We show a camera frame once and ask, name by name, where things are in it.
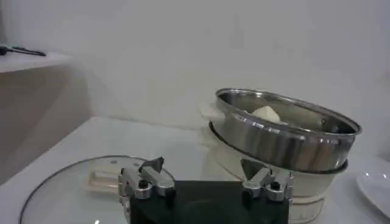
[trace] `white table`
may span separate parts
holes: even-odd
[[[0,186],[0,218],[17,224],[20,210],[31,191],[46,177],[74,162],[103,155],[142,158],[165,157],[165,167],[178,180],[210,178],[204,172],[208,148],[199,144],[196,130],[182,130],[144,123],[93,117],[56,146]],[[355,176],[381,169],[380,158],[349,156],[350,167],[329,190],[318,223],[388,223],[358,192]]]

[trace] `shelf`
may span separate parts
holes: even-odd
[[[55,52],[47,53],[46,57],[9,52],[0,56],[0,73],[61,65],[69,60],[69,56]]]

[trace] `glass lid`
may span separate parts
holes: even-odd
[[[126,224],[119,203],[121,168],[137,169],[144,159],[103,156],[59,170],[30,195],[20,213],[20,224]],[[163,175],[172,176],[162,170]]]

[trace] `stainless steel pot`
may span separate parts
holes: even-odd
[[[281,123],[250,114],[266,105]],[[361,133],[356,122],[337,112],[274,93],[220,89],[215,106],[223,116],[210,120],[226,143],[262,162],[301,172],[341,167]]]

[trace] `pot rim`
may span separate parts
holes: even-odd
[[[250,113],[240,110],[237,107],[234,107],[233,105],[227,103],[226,101],[221,99],[221,95],[224,93],[254,93],[254,94],[260,94],[265,96],[272,96],[277,98],[278,100],[293,103],[295,105],[299,105],[301,107],[307,108],[309,110],[315,111],[317,113],[327,114],[329,116],[335,117],[338,120],[342,121],[343,123],[347,124],[349,127],[351,127],[355,132],[353,133],[330,133],[330,132],[324,132],[324,131],[314,131],[314,130],[307,130],[304,128],[297,128],[292,127],[289,125],[283,125],[283,124],[277,124],[273,123],[271,121],[267,121],[265,119],[262,119],[260,117],[256,117],[251,115]],[[237,114],[241,116],[244,122],[248,122],[253,126],[257,126],[259,128],[263,129],[269,129],[270,131],[287,131],[289,133],[294,133],[302,136],[321,136],[321,137],[331,137],[331,138],[351,138],[355,137],[356,135],[360,134],[362,132],[361,126],[355,122],[354,120],[348,118],[347,116],[340,114],[339,112],[335,112],[333,110],[330,110],[328,108],[322,107],[320,105],[316,105],[314,103],[309,103],[303,100],[286,97],[280,94],[271,93],[267,91],[259,91],[256,89],[250,89],[250,88],[223,88],[219,89],[215,92],[215,96],[219,103],[222,103],[224,107],[229,111],[229,113]]]

